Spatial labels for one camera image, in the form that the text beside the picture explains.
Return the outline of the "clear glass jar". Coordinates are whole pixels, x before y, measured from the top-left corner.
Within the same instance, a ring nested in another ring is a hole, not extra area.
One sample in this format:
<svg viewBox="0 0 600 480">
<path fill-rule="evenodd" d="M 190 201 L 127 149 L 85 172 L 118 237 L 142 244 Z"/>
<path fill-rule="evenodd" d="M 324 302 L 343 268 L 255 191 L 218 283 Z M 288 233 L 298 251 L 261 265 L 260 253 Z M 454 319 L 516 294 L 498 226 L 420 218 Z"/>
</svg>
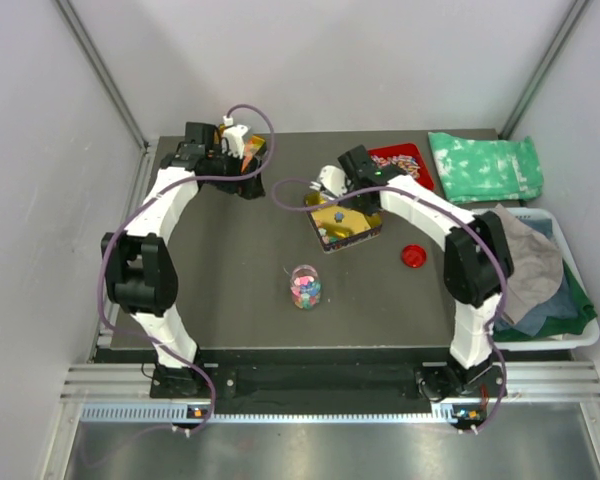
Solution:
<svg viewBox="0 0 600 480">
<path fill-rule="evenodd" d="M 310 265 L 299 265 L 290 277 L 290 292 L 294 305 L 310 310 L 321 300 L 322 282 L 317 270 Z"/>
</svg>

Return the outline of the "red round lid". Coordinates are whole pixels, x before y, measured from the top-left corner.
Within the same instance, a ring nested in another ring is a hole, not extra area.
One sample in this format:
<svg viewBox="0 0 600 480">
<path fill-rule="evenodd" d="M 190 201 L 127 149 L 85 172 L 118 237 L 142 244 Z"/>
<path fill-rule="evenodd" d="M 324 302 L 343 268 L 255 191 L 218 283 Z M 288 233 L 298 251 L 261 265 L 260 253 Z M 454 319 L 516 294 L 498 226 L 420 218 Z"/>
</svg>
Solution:
<svg viewBox="0 0 600 480">
<path fill-rule="evenodd" d="M 401 251 L 401 260 L 409 268 L 421 268 L 426 264 L 427 258 L 426 250 L 417 244 L 407 245 Z"/>
</svg>

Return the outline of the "speckled tin pastel star candies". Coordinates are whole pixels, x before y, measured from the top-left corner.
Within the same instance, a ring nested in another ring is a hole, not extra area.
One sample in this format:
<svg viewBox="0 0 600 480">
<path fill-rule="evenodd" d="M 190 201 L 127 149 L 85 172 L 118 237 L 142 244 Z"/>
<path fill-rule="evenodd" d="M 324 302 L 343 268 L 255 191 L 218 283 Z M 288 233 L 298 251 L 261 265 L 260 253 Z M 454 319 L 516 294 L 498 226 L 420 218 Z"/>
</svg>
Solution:
<svg viewBox="0 0 600 480">
<path fill-rule="evenodd" d="M 307 216 L 325 253 L 353 246 L 381 232 L 382 218 L 379 213 L 365 215 L 339 205 L 324 207 L 325 202 L 318 192 L 308 193 L 304 197 L 305 206 L 318 206 L 318 209 L 308 211 Z"/>
</svg>

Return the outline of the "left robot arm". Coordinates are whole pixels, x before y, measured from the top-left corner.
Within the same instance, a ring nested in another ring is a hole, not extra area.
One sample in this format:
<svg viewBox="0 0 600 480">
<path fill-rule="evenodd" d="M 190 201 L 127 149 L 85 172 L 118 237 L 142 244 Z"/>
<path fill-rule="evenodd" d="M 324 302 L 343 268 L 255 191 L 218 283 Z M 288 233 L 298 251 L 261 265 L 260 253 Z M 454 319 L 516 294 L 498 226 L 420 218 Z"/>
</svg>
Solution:
<svg viewBox="0 0 600 480">
<path fill-rule="evenodd" d="M 179 280 L 168 242 L 203 185 L 246 200 L 263 197 L 258 170 L 266 152 L 264 138 L 231 118 L 221 126 L 187 123 L 183 140 L 161 159 L 142 212 L 120 234 L 102 239 L 109 300 L 141 326 L 159 367 L 173 373 L 172 384 L 185 396 L 200 394 L 207 374 L 194 364 L 198 345 L 177 311 Z"/>
</svg>

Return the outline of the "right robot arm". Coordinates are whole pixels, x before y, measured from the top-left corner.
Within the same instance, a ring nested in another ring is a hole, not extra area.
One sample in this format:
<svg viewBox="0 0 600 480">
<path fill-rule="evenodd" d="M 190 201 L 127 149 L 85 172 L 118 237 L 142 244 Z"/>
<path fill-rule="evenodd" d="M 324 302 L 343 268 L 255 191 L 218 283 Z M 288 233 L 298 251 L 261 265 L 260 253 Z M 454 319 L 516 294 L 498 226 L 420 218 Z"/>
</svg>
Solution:
<svg viewBox="0 0 600 480">
<path fill-rule="evenodd" d="M 325 192 L 360 213 L 394 214 L 441 248 L 444 286 L 455 301 L 446 380 L 454 393 L 472 394 L 491 368 L 493 324 L 503 313 L 514 270 L 501 220 L 447 202 L 394 165 L 376 165 L 362 145 L 338 162 L 320 172 Z"/>
</svg>

